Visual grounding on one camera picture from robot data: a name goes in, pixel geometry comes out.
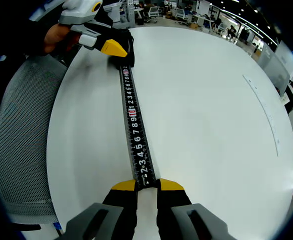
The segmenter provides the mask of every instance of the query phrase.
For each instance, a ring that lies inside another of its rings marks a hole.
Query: chair backrest
[[[155,17],[155,16],[160,16],[159,15],[159,6],[152,6],[150,7],[150,10],[148,11],[149,17]]]
[[[29,57],[0,106],[0,200],[13,223],[57,222],[47,175],[53,104],[67,67],[50,55]]]
[[[183,9],[177,8],[175,17],[184,19],[186,17],[185,11]]]

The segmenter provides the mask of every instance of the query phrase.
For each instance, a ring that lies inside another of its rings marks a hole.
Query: robotic arm
[[[112,28],[106,22],[95,20],[99,11],[103,11],[102,0],[66,0],[62,7],[65,9],[60,16],[59,23],[71,25],[71,31],[81,33],[79,43],[89,50],[97,49],[104,54],[125,58],[129,53],[133,55],[133,37],[128,30]]]

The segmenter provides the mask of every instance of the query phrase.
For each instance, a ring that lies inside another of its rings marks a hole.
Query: table surface
[[[209,34],[172,27],[130,31],[157,178],[184,186],[191,202],[225,221],[235,238],[271,238],[293,194],[293,133],[267,75],[242,49]],[[243,75],[272,115],[278,156],[264,109]],[[102,203],[113,185],[132,179],[119,72],[97,50],[79,51],[57,93],[47,174],[63,229]],[[156,196],[154,188],[138,193],[134,239],[160,239]]]

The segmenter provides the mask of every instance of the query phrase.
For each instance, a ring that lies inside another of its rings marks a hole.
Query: black sleeve
[[[43,54],[48,26],[29,20],[43,1],[0,1],[0,56]]]

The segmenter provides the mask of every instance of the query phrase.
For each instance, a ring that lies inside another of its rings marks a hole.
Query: measuring tape blade
[[[138,96],[129,66],[120,67],[122,103],[127,145],[133,177],[138,190],[152,188],[156,183],[146,131],[143,125]]]

